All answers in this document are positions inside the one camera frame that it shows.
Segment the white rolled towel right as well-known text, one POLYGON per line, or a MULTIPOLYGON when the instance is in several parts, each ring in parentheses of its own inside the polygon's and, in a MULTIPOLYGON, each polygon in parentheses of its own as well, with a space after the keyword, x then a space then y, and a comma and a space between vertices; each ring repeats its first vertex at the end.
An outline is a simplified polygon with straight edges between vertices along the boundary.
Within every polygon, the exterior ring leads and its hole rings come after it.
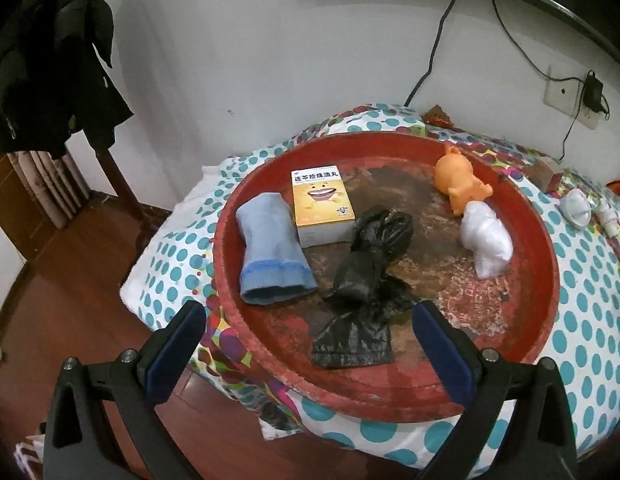
POLYGON ((598 223, 602 226, 608 237, 614 238, 619 235, 620 227, 618 224, 618 217, 613 207, 610 206, 610 203, 605 198, 601 198, 598 201, 594 208, 594 213, 596 220, 598 220, 598 223))

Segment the polka dot bed sheet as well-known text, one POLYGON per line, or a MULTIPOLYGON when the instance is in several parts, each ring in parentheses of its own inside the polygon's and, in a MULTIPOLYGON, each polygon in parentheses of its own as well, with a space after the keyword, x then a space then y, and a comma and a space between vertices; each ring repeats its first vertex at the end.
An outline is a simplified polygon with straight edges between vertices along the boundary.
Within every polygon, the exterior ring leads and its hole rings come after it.
POLYGON ((214 231, 240 181, 295 144, 360 131, 400 131, 465 146, 526 195, 550 234, 560 271, 558 310, 543 352, 560 368, 579 452, 601 445, 620 422, 620 237, 610 240, 600 226, 578 231, 564 219, 557 197, 542 194, 523 175, 523 168, 538 159, 537 150, 425 125, 410 107, 363 104, 310 126, 292 140, 206 168, 203 180, 176 205, 124 281, 124 305, 151 330, 158 330, 188 300, 201 302, 209 327, 192 356, 194 370, 249 411, 280 410, 286 434, 310 432, 412 468, 427 464, 453 429, 453 418, 415 424, 368 422, 324 408, 287 388, 263 373, 237 340, 214 284, 214 231))

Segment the wooden coat stand pole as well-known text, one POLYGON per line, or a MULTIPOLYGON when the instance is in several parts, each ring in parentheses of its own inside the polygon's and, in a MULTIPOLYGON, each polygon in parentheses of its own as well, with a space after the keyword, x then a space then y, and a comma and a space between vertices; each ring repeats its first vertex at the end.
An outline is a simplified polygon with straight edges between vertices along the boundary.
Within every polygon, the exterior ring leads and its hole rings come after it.
POLYGON ((133 193, 132 188, 128 185, 126 178, 120 171, 110 151, 97 151, 95 157, 105 177, 116 192, 118 200, 138 225, 139 234, 135 241, 135 251, 136 255, 139 256, 144 252, 148 242, 156 233, 156 226, 153 224, 152 220, 150 220, 150 217, 145 214, 142 205, 133 193))

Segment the dark hanging jacket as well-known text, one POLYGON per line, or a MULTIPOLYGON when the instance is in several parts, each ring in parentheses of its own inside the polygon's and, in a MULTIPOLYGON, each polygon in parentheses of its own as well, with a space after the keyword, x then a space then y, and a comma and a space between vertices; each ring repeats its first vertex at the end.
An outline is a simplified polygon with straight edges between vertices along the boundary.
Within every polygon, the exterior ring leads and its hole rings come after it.
POLYGON ((77 132, 112 148, 133 115, 107 73, 113 41, 105 0, 0 0, 0 154, 60 159, 77 132))

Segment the wooden striped door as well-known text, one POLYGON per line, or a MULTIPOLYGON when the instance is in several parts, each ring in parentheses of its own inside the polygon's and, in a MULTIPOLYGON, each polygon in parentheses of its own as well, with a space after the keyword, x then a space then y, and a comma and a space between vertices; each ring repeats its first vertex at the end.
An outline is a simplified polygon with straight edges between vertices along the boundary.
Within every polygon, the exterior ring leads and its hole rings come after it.
POLYGON ((0 227, 27 261, 38 258, 90 198, 74 159, 21 151, 0 155, 0 227))

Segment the yellow medicine box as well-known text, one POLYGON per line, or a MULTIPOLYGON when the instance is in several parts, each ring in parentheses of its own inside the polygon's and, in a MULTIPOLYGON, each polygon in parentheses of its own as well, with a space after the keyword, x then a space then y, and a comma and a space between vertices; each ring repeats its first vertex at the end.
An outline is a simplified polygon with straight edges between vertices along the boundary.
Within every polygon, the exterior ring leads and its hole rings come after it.
POLYGON ((338 167, 297 169, 290 178, 301 247, 349 242, 356 214, 338 167))

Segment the red candy wrapper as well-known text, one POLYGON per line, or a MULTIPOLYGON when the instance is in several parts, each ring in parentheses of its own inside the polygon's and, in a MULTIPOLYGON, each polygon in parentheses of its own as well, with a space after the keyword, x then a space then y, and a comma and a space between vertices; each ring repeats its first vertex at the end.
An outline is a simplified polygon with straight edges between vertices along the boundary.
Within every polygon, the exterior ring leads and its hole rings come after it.
POLYGON ((438 128, 453 128, 453 122, 448 114, 439 106, 435 105, 422 115, 423 122, 438 128))

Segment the black power adapter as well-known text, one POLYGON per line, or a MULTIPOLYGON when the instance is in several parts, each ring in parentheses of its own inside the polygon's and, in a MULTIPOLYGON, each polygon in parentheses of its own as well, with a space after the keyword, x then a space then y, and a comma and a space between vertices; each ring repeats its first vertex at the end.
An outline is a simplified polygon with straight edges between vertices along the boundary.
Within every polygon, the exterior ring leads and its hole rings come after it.
POLYGON ((603 106, 603 83, 598 79, 593 70, 589 70, 582 89, 582 104, 593 113, 602 113, 603 106))

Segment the red cigarette box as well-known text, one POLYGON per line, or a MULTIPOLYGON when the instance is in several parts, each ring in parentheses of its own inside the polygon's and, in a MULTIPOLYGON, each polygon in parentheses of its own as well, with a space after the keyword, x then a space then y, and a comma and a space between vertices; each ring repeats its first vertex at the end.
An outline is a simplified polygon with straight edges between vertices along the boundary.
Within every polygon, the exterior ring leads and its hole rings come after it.
POLYGON ((560 186, 564 171, 558 162, 549 156, 536 159, 529 169, 529 180, 543 193, 555 193, 560 186))

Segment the blue rolled sock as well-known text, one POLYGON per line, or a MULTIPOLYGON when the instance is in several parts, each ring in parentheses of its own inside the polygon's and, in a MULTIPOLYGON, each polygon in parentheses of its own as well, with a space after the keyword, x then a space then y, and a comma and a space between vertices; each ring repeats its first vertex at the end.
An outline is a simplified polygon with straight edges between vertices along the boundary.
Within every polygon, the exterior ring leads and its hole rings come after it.
POLYGON ((318 289, 298 242, 290 209, 280 193, 261 193, 235 214, 245 242, 240 298, 268 306, 318 289))

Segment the orange rubber pig toy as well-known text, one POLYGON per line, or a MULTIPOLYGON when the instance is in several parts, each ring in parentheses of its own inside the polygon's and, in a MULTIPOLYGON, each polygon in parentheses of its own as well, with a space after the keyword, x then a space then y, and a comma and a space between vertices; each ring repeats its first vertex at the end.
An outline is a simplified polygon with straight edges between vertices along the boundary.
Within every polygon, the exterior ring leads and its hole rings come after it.
POLYGON ((444 146, 444 156, 436 162, 434 185, 449 197, 455 216, 460 216, 469 202, 482 202, 493 196, 492 186, 475 176, 470 160, 451 144, 444 146))

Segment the white wall socket plate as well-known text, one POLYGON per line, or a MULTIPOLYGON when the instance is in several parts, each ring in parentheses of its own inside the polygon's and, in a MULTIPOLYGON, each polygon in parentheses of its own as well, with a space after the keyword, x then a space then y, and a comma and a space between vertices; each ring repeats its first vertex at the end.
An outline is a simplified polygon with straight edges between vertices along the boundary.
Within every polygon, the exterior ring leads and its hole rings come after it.
POLYGON ((595 113, 589 107, 579 103, 582 83, 575 79, 560 81, 560 76, 554 75, 552 66, 549 66, 550 79, 546 81, 543 103, 559 112, 574 117, 578 113, 577 120, 584 126, 594 131, 598 128, 598 122, 602 113, 595 113))

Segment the white plastic bag bundle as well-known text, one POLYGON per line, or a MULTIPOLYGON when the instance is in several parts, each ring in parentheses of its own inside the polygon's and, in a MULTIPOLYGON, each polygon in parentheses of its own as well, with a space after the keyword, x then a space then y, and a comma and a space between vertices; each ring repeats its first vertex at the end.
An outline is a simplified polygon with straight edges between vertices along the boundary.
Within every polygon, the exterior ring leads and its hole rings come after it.
POLYGON ((466 204, 460 239, 463 247, 473 253, 475 272, 480 280, 502 274, 513 257, 510 233, 484 202, 471 200, 466 204))

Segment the black plastic bag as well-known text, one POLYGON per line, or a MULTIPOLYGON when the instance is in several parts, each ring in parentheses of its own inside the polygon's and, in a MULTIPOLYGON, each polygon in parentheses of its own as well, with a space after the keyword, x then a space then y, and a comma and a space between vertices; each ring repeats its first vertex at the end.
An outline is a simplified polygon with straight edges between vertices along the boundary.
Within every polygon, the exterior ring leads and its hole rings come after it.
POLYGON ((413 218, 381 206, 354 222, 349 254, 322 300, 334 318, 315 337, 311 363, 324 370, 394 362, 389 323, 410 309, 410 286, 388 269, 408 250, 413 218))

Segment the small white plastic bundle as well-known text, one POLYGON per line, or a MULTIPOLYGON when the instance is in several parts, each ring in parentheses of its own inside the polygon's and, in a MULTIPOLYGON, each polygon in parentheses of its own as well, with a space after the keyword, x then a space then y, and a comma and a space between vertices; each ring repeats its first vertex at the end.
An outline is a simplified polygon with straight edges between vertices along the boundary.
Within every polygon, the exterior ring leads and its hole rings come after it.
POLYGON ((560 212, 577 230, 587 229, 592 216, 587 195, 580 188, 573 188, 560 199, 560 212))

